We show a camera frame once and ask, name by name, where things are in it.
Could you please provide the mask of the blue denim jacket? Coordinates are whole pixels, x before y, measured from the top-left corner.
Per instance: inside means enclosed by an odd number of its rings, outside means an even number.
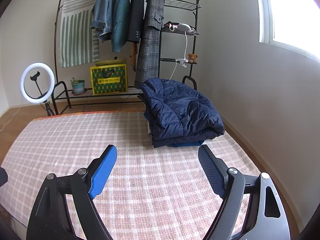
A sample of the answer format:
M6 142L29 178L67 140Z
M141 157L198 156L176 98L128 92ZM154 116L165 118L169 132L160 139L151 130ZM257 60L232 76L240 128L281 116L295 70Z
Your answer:
M91 29L98 34L98 39L105 42L111 39L112 17L116 0L95 0L92 9L93 21Z

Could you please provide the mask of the navy quilted puffer jacket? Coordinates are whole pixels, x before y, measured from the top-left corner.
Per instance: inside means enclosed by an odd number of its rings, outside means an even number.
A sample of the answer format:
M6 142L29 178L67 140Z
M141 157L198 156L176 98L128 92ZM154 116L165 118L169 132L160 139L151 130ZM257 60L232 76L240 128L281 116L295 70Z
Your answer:
M195 89L174 80L149 78L139 98L155 148L180 142L214 139L225 133L212 102Z

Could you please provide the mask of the small potted plant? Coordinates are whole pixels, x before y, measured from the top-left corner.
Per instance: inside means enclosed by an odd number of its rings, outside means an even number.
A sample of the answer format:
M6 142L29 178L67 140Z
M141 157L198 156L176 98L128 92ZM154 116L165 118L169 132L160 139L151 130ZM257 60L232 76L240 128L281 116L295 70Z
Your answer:
M85 80L78 80L72 77L71 85L73 88L74 95L79 95L85 92Z

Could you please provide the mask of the window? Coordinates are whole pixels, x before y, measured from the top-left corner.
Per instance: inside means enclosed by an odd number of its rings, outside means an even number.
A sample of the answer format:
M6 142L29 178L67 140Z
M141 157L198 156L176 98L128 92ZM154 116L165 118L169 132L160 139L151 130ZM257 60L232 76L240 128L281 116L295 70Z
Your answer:
M258 0L259 42L319 61L319 6L315 0Z

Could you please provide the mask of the teal knit sweater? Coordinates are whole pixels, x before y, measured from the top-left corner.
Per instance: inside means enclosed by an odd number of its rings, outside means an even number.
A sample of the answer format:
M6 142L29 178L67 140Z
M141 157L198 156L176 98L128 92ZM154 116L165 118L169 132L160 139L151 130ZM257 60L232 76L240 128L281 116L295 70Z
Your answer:
M119 53L127 42L130 23L130 0L116 0L111 35L112 51Z

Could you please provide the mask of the black blazer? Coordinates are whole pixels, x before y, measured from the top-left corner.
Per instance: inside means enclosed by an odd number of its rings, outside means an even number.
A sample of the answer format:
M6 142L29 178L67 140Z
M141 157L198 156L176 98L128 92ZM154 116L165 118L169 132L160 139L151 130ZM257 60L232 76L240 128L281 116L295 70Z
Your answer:
M131 0L128 41L140 42L144 21L144 0Z

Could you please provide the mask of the green striped hanging cloth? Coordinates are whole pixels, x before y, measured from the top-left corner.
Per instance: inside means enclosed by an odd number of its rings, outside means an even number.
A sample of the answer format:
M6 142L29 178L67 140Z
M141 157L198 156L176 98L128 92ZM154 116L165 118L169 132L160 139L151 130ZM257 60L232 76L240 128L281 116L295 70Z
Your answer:
M60 23L62 68L99 61L99 40L91 28L95 0L63 0Z

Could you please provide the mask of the grey plaid long coat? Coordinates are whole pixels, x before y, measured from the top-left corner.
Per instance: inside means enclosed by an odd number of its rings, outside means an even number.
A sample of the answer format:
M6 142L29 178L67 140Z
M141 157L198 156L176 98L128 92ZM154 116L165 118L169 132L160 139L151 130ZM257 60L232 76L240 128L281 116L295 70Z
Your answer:
M160 31L164 19L164 0L147 0L144 29L139 46L134 87L159 74Z

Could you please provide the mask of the pink plaid bed cover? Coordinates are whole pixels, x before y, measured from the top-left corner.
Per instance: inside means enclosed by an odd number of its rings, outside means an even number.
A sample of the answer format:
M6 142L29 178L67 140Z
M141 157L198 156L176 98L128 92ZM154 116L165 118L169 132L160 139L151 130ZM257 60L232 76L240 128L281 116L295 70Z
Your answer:
M154 148L142 112L75 114L36 119L11 146L3 168L1 206L27 225L37 193L50 173L74 174L108 145L117 161L94 199L114 239L202 239L221 198L198 160L198 148Z

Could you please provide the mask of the bright blue folded garment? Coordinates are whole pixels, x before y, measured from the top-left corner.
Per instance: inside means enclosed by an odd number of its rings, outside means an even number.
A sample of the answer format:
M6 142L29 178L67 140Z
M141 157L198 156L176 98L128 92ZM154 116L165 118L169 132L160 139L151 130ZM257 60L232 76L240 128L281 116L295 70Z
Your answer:
M180 142L175 144L170 144L170 147L187 147L187 146L201 146L204 143L204 140L199 140L195 142Z

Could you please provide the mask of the yellow green patterned box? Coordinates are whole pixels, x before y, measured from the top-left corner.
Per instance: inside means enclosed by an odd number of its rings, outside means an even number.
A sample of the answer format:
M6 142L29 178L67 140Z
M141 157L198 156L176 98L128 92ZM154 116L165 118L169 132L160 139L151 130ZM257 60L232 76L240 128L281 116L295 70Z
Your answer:
M128 91L127 61L97 62L90 68L93 95L118 94Z

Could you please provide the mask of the orange hanging scarf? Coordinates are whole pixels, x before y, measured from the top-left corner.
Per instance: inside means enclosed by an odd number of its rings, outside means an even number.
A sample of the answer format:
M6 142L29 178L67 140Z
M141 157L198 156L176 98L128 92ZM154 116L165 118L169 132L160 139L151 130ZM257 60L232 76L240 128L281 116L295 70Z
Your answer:
M136 56L138 53L137 43L132 42L131 43L131 67L133 71L136 71Z

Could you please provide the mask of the small brown teddy bear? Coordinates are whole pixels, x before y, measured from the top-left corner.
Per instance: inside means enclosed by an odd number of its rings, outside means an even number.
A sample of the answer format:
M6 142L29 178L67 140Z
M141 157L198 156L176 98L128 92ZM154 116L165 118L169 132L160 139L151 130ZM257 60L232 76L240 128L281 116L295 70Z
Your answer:
M188 54L188 62L196 63L198 56L196 54Z

